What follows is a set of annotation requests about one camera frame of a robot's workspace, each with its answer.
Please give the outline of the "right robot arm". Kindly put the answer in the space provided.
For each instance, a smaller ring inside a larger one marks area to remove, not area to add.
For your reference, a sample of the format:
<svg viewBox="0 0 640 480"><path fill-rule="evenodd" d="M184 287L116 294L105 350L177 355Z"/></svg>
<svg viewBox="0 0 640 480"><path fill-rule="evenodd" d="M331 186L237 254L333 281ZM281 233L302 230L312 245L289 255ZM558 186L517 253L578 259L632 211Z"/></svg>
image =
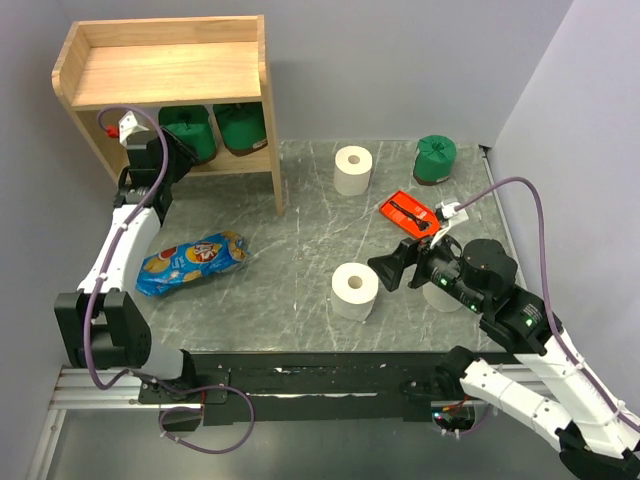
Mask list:
<svg viewBox="0 0 640 480"><path fill-rule="evenodd" d="M593 371L559 319L549 319L544 301L517 285L517 262L500 242L476 239L460 245L449 235L436 245L405 239L393 253L367 264L388 291L396 290L404 270L414 266L410 288L431 284L477 314L481 330L552 394L545 397L456 346L436 367L444 396L481 399L519 421L554 447L579 479L638 478L638 416L605 388L592 385Z"/></svg>

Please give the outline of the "blue chips bag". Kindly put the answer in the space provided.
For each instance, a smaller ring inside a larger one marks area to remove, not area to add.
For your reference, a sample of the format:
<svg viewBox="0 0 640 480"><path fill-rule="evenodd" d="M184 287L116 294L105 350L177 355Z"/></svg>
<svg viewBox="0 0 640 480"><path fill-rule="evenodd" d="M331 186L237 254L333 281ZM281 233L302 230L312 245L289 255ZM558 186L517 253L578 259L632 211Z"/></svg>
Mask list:
<svg viewBox="0 0 640 480"><path fill-rule="evenodd" d="M163 295L186 283L234 269L248 256L243 236L233 231L216 233L147 257L136 289L146 296Z"/></svg>

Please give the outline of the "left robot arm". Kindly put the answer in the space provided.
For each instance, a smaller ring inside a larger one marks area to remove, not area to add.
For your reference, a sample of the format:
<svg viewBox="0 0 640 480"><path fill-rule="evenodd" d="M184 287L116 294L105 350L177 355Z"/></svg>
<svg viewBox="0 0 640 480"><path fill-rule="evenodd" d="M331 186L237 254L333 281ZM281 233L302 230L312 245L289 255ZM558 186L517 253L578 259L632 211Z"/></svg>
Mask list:
<svg viewBox="0 0 640 480"><path fill-rule="evenodd" d="M185 402L198 389L193 359L153 338L132 294L172 203L171 187L195 154L166 128L129 135L126 150L130 163L118 179L107 238L77 289L58 295L54 313L71 365L87 369L99 389L115 383L99 371L114 369L119 377L162 382L167 395Z"/></svg>

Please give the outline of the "green roll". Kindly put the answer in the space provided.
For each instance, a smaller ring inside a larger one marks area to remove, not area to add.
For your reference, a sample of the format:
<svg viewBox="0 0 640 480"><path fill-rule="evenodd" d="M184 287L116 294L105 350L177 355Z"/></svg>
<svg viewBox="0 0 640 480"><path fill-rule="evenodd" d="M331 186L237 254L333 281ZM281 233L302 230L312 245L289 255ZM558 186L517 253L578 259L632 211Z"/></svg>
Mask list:
<svg viewBox="0 0 640 480"><path fill-rule="evenodd" d="M456 145L448 137L423 137L417 143L413 177L420 185L443 183L450 177L456 157Z"/></svg>
<svg viewBox="0 0 640 480"><path fill-rule="evenodd" d="M234 156L247 156L268 144L261 102L218 104L213 114L222 141Z"/></svg>
<svg viewBox="0 0 640 480"><path fill-rule="evenodd" d="M195 152L196 165L208 163L216 157L217 144L205 106L164 106L158 111L158 121Z"/></svg>

